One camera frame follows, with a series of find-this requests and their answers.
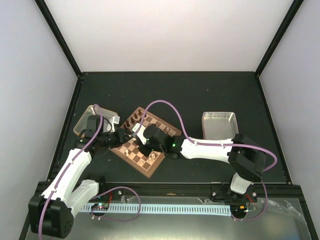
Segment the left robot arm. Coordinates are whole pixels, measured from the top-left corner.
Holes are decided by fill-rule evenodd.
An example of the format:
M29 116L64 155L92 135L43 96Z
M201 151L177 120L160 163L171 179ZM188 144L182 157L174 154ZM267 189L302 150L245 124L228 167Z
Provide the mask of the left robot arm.
M100 148L118 148L131 139L131 131L115 127L108 119L90 115L59 173L40 195L28 203L30 229L44 235L66 238L81 208L91 199L103 199L108 192L103 177L85 179L76 186L85 168Z

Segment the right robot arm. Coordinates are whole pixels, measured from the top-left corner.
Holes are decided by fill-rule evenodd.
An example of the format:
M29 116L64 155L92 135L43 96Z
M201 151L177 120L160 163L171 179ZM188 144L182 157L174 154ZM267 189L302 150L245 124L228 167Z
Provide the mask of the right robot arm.
M235 171L230 185L219 201L240 203L252 183L260 182L266 162L266 154L257 146L248 147L251 139L236 134L234 138L223 140L187 139L161 130L155 124L141 126L135 130L139 151L146 157L152 151L163 153L167 157L179 159L208 159L229 164Z

